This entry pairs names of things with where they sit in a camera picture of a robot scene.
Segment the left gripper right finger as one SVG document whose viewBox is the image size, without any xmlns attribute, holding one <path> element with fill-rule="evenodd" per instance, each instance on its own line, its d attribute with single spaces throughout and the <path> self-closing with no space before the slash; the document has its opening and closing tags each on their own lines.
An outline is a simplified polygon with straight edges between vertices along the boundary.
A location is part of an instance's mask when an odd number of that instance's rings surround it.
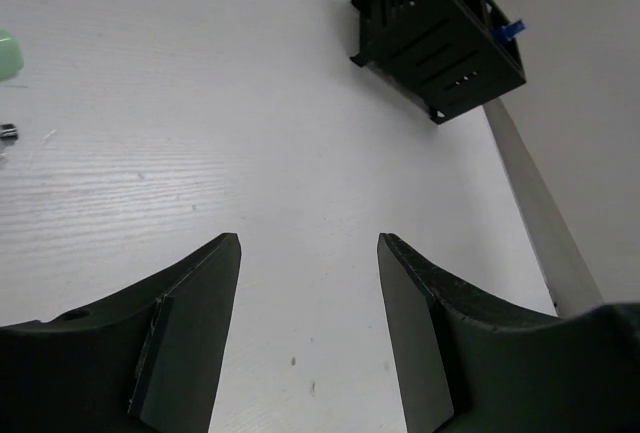
<svg viewBox="0 0 640 433">
<path fill-rule="evenodd" d="M 562 319 L 517 306 L 381 234 L 379 276 L 411 432 L 635 432 L 639 307 Z"/>
</svg>

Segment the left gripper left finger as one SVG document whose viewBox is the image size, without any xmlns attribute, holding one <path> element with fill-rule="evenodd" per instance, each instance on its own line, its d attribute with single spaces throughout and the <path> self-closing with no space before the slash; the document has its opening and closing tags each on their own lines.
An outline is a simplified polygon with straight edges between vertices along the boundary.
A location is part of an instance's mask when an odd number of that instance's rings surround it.
<svg viewBox="0 0 640 433">
<path fill-rule="evenodd" d="M 241 261 L 224 233 L 48 321 L 1 330 L 5 432 L 205 432 Z"/>
</svg>

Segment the orange blue-capped highlighter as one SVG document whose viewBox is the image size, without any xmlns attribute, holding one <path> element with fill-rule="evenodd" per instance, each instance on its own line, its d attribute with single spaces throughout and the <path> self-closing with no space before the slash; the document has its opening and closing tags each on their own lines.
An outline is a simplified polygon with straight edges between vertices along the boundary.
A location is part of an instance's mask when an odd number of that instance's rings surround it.
<svg viewBox="0 0 640 433">
<path fill-rule="evenodd" d="M 493 29 L 492 35 L 494 39 L 501 45 L 511 43 L 515 37 L 526 29 L 526 25 L 522 19 L 500 25 Z"/>
</svg>

